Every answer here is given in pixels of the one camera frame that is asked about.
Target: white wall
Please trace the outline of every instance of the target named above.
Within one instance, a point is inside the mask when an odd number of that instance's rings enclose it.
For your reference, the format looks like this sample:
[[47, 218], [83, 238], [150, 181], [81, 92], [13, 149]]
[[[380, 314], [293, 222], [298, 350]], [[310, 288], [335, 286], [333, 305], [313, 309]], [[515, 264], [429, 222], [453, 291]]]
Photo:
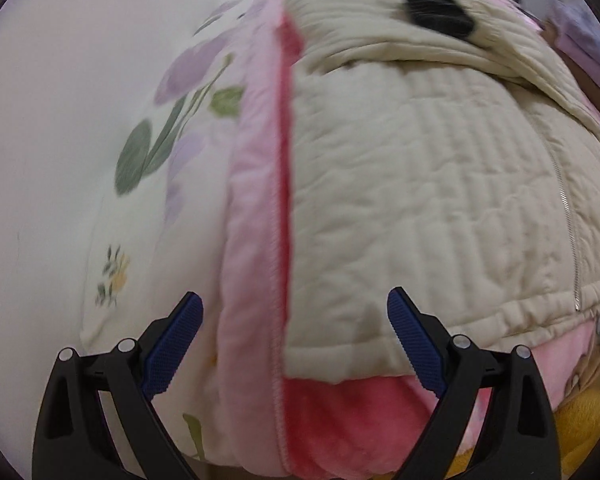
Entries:
[[78, 345], [106, 171], [217, 2], [9, 0], [0, 12], [0, 448], [25, 478], [50, 368]]

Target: zipper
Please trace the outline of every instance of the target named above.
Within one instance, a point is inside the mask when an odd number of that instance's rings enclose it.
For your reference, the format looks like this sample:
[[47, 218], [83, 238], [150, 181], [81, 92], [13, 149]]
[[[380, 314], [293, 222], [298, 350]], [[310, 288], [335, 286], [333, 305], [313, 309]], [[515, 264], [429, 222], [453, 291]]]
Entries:
[[582, 296], [580, 290], [580, 258], [578, 257], [578, 243], [576, 239], [576, 226], [573, 221], [572, 208], [569, 203], [569, 198], [567, 196], [567, 190], [564, 185], [564, 177], [562, 176], [562, 168], [555, 157], [554, 150], [551, 149], [548, 142], [543, 139], [544, 145], [546, 147], [549, 156], [551, 157], [551, 162], [554, 165], [555, 175], [558, 179], [558, 187], [560, 188], [560, 200], [562, 201], [562, 206], [564, 207], [564, 215], [567, 219], [567, 229], [569, 231], [569, 239], [571, 241], [571, 254], [573, 255], [573, 304], [576, 309], [576, 312], [580, 311]]

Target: blue textured fingertip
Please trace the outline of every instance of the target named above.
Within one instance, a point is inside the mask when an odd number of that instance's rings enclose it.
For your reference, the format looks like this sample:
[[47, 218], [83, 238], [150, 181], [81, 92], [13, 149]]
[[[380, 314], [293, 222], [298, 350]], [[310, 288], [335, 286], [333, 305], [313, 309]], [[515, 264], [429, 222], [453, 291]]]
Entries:
[[148, 400], [167, 390], [202, 325], [202, 300], [192, 294], [144, 360], [142, 392]]
[[395, 335], [424, 388], [442, 397], [446, 391], [442, 357], [427, 335], [418, 317], [395, 290], [389, 293], [386, 302], [389, 321]]

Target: yellow flower print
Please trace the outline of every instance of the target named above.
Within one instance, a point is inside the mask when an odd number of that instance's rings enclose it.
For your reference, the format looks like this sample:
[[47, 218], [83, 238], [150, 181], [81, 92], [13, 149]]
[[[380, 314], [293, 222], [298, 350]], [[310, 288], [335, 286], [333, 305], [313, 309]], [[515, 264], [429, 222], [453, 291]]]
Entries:
[[102, 269], [104, 280], [98, 284], [98, 294], [96, 296], [96, 305], [107, 306], [118, 304], [118, 293], [126, 284], [126, 270], [131, 263], [125, 253], [118, 246], [115, 253], [112, 246], [107, 249], [107, 261]]

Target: pink blanket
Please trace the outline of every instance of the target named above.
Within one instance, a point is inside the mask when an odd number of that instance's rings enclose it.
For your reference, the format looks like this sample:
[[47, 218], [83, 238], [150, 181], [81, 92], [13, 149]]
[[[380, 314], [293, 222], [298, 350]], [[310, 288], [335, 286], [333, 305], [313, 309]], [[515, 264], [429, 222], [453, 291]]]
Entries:
[[[290, 67], [302, 52], [282, 0], [258, 34], [231, 177], [218, 333], [221, 402], [235, 457], [267, 476], [365, 479], [398, 469], [436, 399], [413, 376], [341, 384], [282, 375], [290, 260]], [[534, 349], [552, 406], [593, 332], [587, 322]], [[478, 396], [462, 450], [475, 444], [488, 403]]]

